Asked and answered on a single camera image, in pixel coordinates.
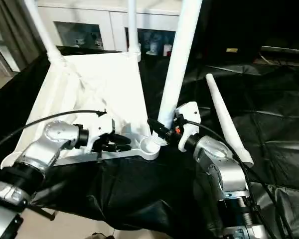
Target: white plastic part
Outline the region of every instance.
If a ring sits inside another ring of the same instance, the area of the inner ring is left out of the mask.
[[[244,148],[243,143],[241,142],[213,75],[207,74],[206,80],[226,141],[233,147],[241,161],[248,167],[252,167],[254,162],[250,153]]]
[[[138,61],[141,60],[141,50],[138,40],[138,28],[136,25],[136,0],[129,0],[128,2],[128,17],[129,17],[129,52],[137,54]]]
[[[0,169],[4,167],[11,167],[14,162],[21,156],[22,152],[12,152],[11,154],[7,155],[4,160],[0,164]]]
[[[33,22],[35,23],[35,27],[37,31],[39,32],[39,35],[41,37],[41,40],[45,46],[45,49],[47,51],[47,55],[49,57],[49,61],[56,64],[64,64],[63,57],[59,50],[54,45],[53,41],[51,40],[43,21],[39,15],[37,6],[34,2],[34,0],[24,0],[24,3],[28,9],[28,12],[30,16],[32,17]]]
[[[200,123],[200,115],[199,115],[199,109],[196,102],[188,102],[180,107],[178,107],[175,110],[176,115],[183,115],[185,120],[193,121],[196,123]],[[186,152],[185,144],[188,138],[191,135],[194,135],[196,133],[199,133],[199,127],[193,124],[186,123],[183,126],[184,132],[183,136],[181,137],[179,143],[178,143],[178,149],[181,152]]]
[[[25,3],[51,62],[27,123],[70,110],[106,111],[115,121],[116,133],[129,137],[133,146],[126,152],[102,153],[101,159],[133,155],[140,155],[147,160],[155,159],[159,147],[153,147],[151,142],[143,140],[150,137],[150,128],[147,124],[137,52],[63,57],[45,30],[34,0],[25,0]],[[94,114],[76,114],[36,124],[22,132],[15,152],[24,151],[37,140],[49,121],[63,120],[89,128],[96,123],[95,117]],[[82,153],[82,150],[77,149],[68,152],[64,150],[60,159]]]
[[[201,4],[202,0],[183,0],[158,114],[158,121],[167,128],[171,127],[177,107]],[[155,142],[164,144],[164,140],[159,138],[157,133],[153,136]]]

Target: black cloth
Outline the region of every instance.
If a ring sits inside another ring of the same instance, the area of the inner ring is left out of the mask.
[[[82,50],[65,48],[63,54],[76,51]],[[0,90],[0,138],[25,123],[48,65],[42,56]],[[145,56],[140,62],[147,112],[154,119],[167,68],[168,59]],[[204,79],[206,73],[214,74],[255,162],[255,171],[269,184],[295,238],[299,238],[299,68],[215,68],[190,61],[178,104],[197,101],[202,123],[221,133]],[[0,162],[13,151],[16,141],[17,137],[0,148]],[[103,220],[120,230],[145,228],[174,238],[210,238],[208,229],[215,228],[217,219],[212,214],[205,177],[192,155],[166,146],[154,161],[134,156],[53,167],[33,204]],[[284,237],[272,202],[251,179],[267,223],[278,237]]]

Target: white tube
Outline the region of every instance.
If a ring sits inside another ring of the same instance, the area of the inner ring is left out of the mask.
[[[34,22],[34,25],[39,32],[39,35],[42,39],[42,42],[45,46],[45,49],[47,51],[47,55],[49,57],[50,62],[56,62],[56,61],[63,61],[63,57],[59,50],[56,48],[54,43],[52,42],[51,38],[49,37],[49,34],[43,24],[43,21],[40,17],[39,11],[37,9],[37,6],[34,2],[34,0],[24,0],[24,3],[29,11],[29,14]]]
[[[128,17],[129,17],[129,52],[138,54],[138,61],[141,60],[141,51],[138,40],[138,28],[136,25],[136,0],[128,2]]]
[[[170,57],[158,121],[170,128],[183,83],[202,0],[183,0]]]
[[[213,75],[207,74],[206,80],[226,141],[230,144],[230,146],[233,147],[241,161],[244,162],[248,167],[252,167],[254,162],[250,156],[250,153],[244,148],[243,143],[241,142],[239,134],[237,133],[234,123],[229,115]]]

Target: black cable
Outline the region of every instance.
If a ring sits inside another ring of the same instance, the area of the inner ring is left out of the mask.
[[[28,124],[26,124],[24,126],[21,126],[18,129],[16,129],[15,131],[13,131],[12,133],[10,133],[9,135],[7,135],[6,137],[4,137],[0,141],[0,146],[2,144],[4,144],[7,140],[9,140],[11,137],[13,137],[14,135],[16,135],[17,133],[21,132],[25,128],[28,128],[28,127],[30,127],[32,125],[35,125],[35,124],[40,123],[42,121],[49,120],[49,119],[52,119],[52,118],[55,118],[55,117],[58,117],[58,116],[71,115],[71,114],[77,114],[77,113],[94,113],[94,114],[97,114],[98,116],[101,116],[101,115],[105,114],[104,112],[101,112],[101,111],[77,110],[77,111],[66,111],[66,112],[55,114],[55,115],[47,116],[47,117],[35,120],[35,121],[31,122],[31,123],[28,123]]]
[[[283,212],[282,212],[282,209],[278,206],[273,194],[269,191],[269,189],[266,187],[264,181],[256,174],[256,172],[254,172],[251,168],[249,168],[248,166],[246,166],[242,161],[241,159],[239,158],[239,156],[237,155],[237,153],[235,152],[235,150],[227,143],[227,141],[222,137],[220,136],[218,133],[216,133],[215,131],[213,131],[212,129],[210,129],[209,127],[207,126],[204,126],[203,124],[200,124],[200,123],[196,123],[196,122],[193,122],[193,121],[189,121],[189,120],[186,120],[185,121],[186,123],[189,123],[189,124],[193,124],[193,125],[196,125],[198,127],[201,127],[205,130],[207,130],[208,132],[210,132],[211,134],[213,134],[215,137],[217,137],[219,140],[221,140],[233,153],[234,155],[234,160],[236,160],[238,162],[238,164],[240,165],[240,167],[242,168],[243,172],[244,172],[244,175],[245,175],[245,178],[246,178],[246,183],[247,183],[247,186],[249,188],[249,193],[250,193],[250,198],[255,205],[257,205],[257,202],[255,200],[255,196],[252,192],[252,186],[251,186],[251,182],[249,180],[249,177],[248,177],[248,174],[247,174],[247,171],[248,170],[249,172],[251,172],[253,175],[256,175],[257,176],[257,180],[259,180],[259,182],[261,183],[261,185],[263,186],[263,188],[265,189],[266,193],[269,195],[270,199],[272,200],[273,204],[274,204],[274,207],[276,208],[276,210],[278,211],[279,213],[279,216],[280,218],[282,219],[283,221],[283,224],[284,224],[284,227],[286,228],[287,232],[288,232],[288,235],[290,237],[290,239],[293,239],[294,236],[293,236],[293,233],[292,233],[292,230],[288,224],[288,221],[286,219],[286,217],[284,216]],[[263,215],[258,212],[259,214],[259,218],[260,220],[262,221],[262,224],[264,225],[265,229],[267,230],[269,236],[272,238],[272,239],[276,239],[276,236],[275,234],[272,232],[272,230],[268,227],[268,225],[266,224],[266,221],[263,217]]]

